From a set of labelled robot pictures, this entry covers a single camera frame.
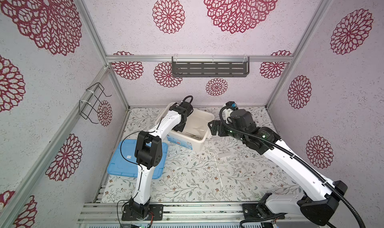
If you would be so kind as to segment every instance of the blue plastic lid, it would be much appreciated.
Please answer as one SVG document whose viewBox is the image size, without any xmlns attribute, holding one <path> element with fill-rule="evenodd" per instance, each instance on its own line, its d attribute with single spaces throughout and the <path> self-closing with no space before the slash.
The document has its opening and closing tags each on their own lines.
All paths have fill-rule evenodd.
<svg viewBox="0 0 384 228">
<path fill-rule="evenodd" d="M 121 146 L 121 152 L 124 155 L 124 157 L 131 161 L 136 163 L 136 157 L 135 157 L 135 149 L 136 149 L 136 139 L 126 139 L 123 141 Z M 107 172 L 110 175 L 120 175 L 120 176 L 127 176 L 127 177 L 137 177 L 137 165 L 129 163 L 125 159 L 121 157 L 120 154 L 120 144 L 119 143 L 115 153 L 113 154 L 113 157 L 111 159 L 111 162 L 108 165 Z M 163 174 L 164 165 L 166 162 L 167 157 L 167 151 L 168 151 L 168 144 L 162 143 L 162 150 L 163 150 L 163 157 L 161 158 L 160 163 L 156 166 L 155 171 L 153 172 L 152 179 L 158 179 Z"/>
</svg>

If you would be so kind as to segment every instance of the small red flower pattern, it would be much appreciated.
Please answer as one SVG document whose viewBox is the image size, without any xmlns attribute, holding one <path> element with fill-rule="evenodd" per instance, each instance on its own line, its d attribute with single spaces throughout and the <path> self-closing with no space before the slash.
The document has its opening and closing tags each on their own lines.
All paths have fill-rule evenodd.
<svg viewBox="0 0 384 228">
<path fill-rule="evenodd" d="M 157 0 L 152 16 L 156 26 L 164 33 L 178 32 L 185 20 L 183 6 L 178 0 Z"/>
<path fill-rule="evenodd" d="M 222 78 L 214 78 L 208 81 L 205 90 L 212 96 L 222 95 L 227 91 L 228 83 Z"/>
<path fill-rule="evenodd" d="M 176 78 L 172 75 L 172 64 L 170 62 L 159 63 L 153 72 L 156 81 L 164 87 L 178 86 L 183 78 Z"/>
<path fill-rule="evenodd" d="M 18 106 L 25 94 L 25 82 L 19 69 L 0 55 L 0 113 Z"/>
<path fill-rule="evenodd" d="M 333 149 L 328 140 L 321 136 L 314 136 L 308 140 L 307 156 L 312 164 L 318 168 L 327 168 L 333 161 Z"/>
<path fill-rule="evenodd" d="M 112 120 L 112 108 L 108 101 L 100 102 L 97 109 L 97 118 L 103 126 L 108 126 Z"/>
<path fill-rule="evenodd" d="M 113 55 L 133 55 L 129 52 L 119 51 Z M 128 80 L 135 80 L 142 76 L 143 65 L 141 62 L 115 62 L 111 63 L 113 70 L 121 77 Z"/>
<path fill-rule="evenodd" d="M 363 8 L 343 17 L 331 36 L 333 52 L 343 55 L 362 45 L 372 29 L 372 23 L 372 14 Z"/>
<path fill-rule="evenodd" d="M 304 107 L 311 97 L 311 82 L 303 76 L 297 76 L 288 88 L 288 101 L 295 109 Z"/>
<path fill-rule="evenodd" d="M 45 174 L 50 180 L 64 181 L 68 179 L 79 167 L 83 155 L 82 149 L 79 138 L 70 134 Z"/>
<path fill-rule="evenodd" d="M 284 56 L 284 55 L 292 55 L 291 52 L 286 50 L 279 50 L 277 52 L 272 53 L 272 56 Z M 285 68 L 287 63 L 285 62 L 263 62 L 260 66 L 260 73 L 263 77 L 268 79 L 273 79 L 279 77 L 281 72 Z"/>
<path fill-rule="evenodd" d="M 215 26 L 230 33 L 244 33 L 264 21 L 277 0 L 204 0 Z"/>
<path fill-rule="evenodd" d="M 13 223 L 14 228 L 22 227 L 22 228 L 31 228 L 35 223 L 35 218 L 37 214 L 37 202 L 35 201 L 35 196 L 31 195 L 29 197 L 29 202 L 26 203 L 17 216 L 15 222 Z"/>
<path fill-rule="evenodd" d="M 3 14 L 38 48 L 67 55 L 80 45 L 81 22 L 73 0 L 0 0 Z"/>
<path fill-rule="evenodd" d="M 0 194 L 0 211 L 6 206 L 14 193 L 15 191 L 7 190 L 6 192 Z"/>
</svg>

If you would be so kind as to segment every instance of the table surface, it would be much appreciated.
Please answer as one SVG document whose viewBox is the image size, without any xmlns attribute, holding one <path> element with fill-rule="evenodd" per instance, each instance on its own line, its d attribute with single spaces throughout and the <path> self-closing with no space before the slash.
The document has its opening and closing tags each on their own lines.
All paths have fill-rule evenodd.
<svg viewBox="0 0 384 228">
<path fill-rule="evenodd" d="M 218 119 L 220 108 L 199 108 Z M 163 108 L 133 108 L 123 136 L 148 130 Z M 257 126 L 275 129 L 264 107 L 246 107 Z M 136 139 L 133 134 L 129 139 Z M 213 137 L 196 153 L 180 145 L 169 145 L 163 175 L 152 180 L 152 202 L 229 202 L 258 201 L 265 193 L 302 192 L 280 167 L 232 137 L 226 141 Z M 102 203 L 130 199 L 136 178 L 109 175 Z"/>
</svg>

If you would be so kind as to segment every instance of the red doily pattern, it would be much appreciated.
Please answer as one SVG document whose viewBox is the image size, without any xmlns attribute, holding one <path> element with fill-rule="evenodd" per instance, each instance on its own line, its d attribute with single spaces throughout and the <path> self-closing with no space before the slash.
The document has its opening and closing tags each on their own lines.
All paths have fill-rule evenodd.
<svg viewBox="0 0 384 228">
<path fill-rule="evenodd" d="M 0 112 L 18 106 L 25 94 L 25 82 L 19 69 L 0 55 Z"/>
<path fill-rule="evenodd" d="M 212 96 L 222 95 L 227 91 L 228 83 L 222 78 L 214 78 L 208 81 L 205 90 Z"/>
<path fill-rule="evenodd" d="M 45 174 L 50 180 L 63 181 L 68 179 L 79 167 L 83 155 L 82 149 L 79 138 L 70 134 Z"/>
<path fill-rule="evenodd" d="M 292 53 L 286 50 L 279 50 L 277 52 L 272 53 L 272 55 L 288 56 L 292 55 Z M 260 66 L 260 73 L 263 77 L 273 79 L 281 75 L 281 72 L 283 71 L 286 65 L 287 63 L 285 62 L 263 62 Z"/>
<path fill-rule="evenodd" d="M 308 140 L 307 156 L 311 163 L 318 168 L 327 168 L 333 161 L 333 149 L 328 140 L 314 136 Z"/>
<path fill-rule="evenodd" d="M 81 22 L 73 0 L 0 0 L 1 10 L 38 48 L 67 55 L 79 46 Z"/>
<path fill-rule="evenodd" d="M 35 223 L 35 217 L 37 214 L 36 205 L 37 205 L 37 202 L 35 201 L 35 196 L 31 195 L 29 197 L 29 202 L 24 205 L 22 211 L 20 212 L 15 222 L 13 223 L 15 225 L 14 228 L 18 228 L 18 227 L 31 228 L 32 227 L 32 225 Z"/>
<path fill-rule="evenodd" d="M 310 100 L 311 91 L 310 80 L 303 75 L 297 76 L 289 86 L 288 101 L 292 107 L 300 109 Z"/>
<path fill-rule="evenodd" d="M 15 191 L 7 190 L 6 192 L 0 194 L 0 211 L 5 207 L 14 193 Z"/>
<path fill-rule="evenodd" d="M 178 32 L 185 20 L 183 6 L 178 0 L 157 0 L 152 16 L 156 26 L 164 33 Z"/>
<path fill-rule="evenodd" d="M 108 101 L 103 100 L 97 108 L 97 118 L 103 126 L 108 126 L 112 120 L 112 108 Z"/>
<path fill-rule="evenodd" d="M 172 75 L 172 64 L 170 62 L 159 63 L 153 71 L 156 81 L 164 87 L 178 86 L 183 78 L 175 78 Z"/>
<path fill-rule="evenodd" d="M 113 55 L 133 55 L 129 52 L 119 51 Z M 135 80 L 142 76 L 143 65 L 141 62 L 116 62 L 111 63 L 113 70 L 123 78 Z"/>
<path fill-rule="evenodd" d="M 333 52 L 343 55 L 362 45 L 372 29 L 372 22 L 372 14 L 363 8 L 342 18 L 331 36 Z"/>
<path fill-rule="evenodd" d="M 215 26 L 230 33 L 244 33 L 264 21 L 277 0 L 204 0 Z"/>
</svg>

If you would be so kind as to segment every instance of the floral patterned tablecloth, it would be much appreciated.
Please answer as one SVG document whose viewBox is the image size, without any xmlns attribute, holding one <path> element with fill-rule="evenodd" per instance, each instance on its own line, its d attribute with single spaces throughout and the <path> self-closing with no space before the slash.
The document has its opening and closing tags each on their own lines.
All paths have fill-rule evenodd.
<svg viewBox="0 0 384 228">
<path fill-rule="evenodd" d="M 199 108 L 218 119 L 220 108 Z M 257 126 L 274 129 L 262 107 L 247 107 Z M 148 130 L 162 108 L 131 110 L 124 134 Z M 136 139 L 133 134 L 129 139 Z M 280 167 L 242 142 L 228 137 L 227 142 L 206 140 L 196 153 L 180 145 L 169 145 L 162 176 L 152 180 L 153 202 L 228 202 L 258 201 L 265 193 L 295 194 L 301 188 Z M 101 202 L 116 203 L 132 196 L 136 178 L 109 175 Z"/>
</svg>

